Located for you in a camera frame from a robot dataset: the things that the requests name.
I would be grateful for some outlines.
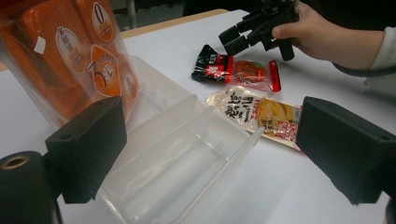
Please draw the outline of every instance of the plastic tray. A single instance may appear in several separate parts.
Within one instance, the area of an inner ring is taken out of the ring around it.
[[[233,183],[253,135],[136,57],[141,95],[100,193],[125,223],[200,223]]]

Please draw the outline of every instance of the snack package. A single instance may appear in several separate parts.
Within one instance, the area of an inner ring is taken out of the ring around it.
[[[295,144],[301,107],[286,105],[242,86],[211,94],[206,103],[249,132],[265,127],[262,136],[300,150]]]
[[[55,129],[116,95],[129,120],[139,85],[125,55],[107,0],[0,4],[0,59]]]
[[[204,45],[191,74],[196,81],[213,80],[241,85],[259,91],[280,91],[279,73],[276,61],[264,65],[235,57],[218,54]]]

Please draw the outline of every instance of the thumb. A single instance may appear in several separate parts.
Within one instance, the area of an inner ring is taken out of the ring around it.
[[[299,37],[298,34],[299,30],[296,22],[278,25],[272,30],[272,36],[276,39]]]

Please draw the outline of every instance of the human hand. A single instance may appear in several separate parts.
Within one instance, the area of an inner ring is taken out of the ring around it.
[[[345,29],[300,3],[299,20],[275,27],[272,35],[276,39],[291,38],[292,44],[310,57],[351,69],[369,69],[384,32]]]

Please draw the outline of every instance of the white table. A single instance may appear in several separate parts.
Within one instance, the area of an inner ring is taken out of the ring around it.
[[[140,57],[201,100],[224,86],[191,79],[198,53],[209,44],[225,53],[218,35],[241,21],[244,11],[192,21],[125,39],[130,54]],[[335,102],[396,134],[396,104],[364,93],[362,78],[350,77],[332,64],[295,50],[290,62],[277,49],[258,44],[237,55],[258,62],[277,60],[282,91],[272,99],[298,105],[305,96]],[[44,140],[53,132],[21,85],[7,70],[0,73],[0,158],[24,150],[46,153]],[[334,224],[382,223],[389,197],[354,206],[304,154],[262,138],[240,167],[234,185],[203,223]],[[65,224],[120,223],[98,197],[87,204],[58,200]]]

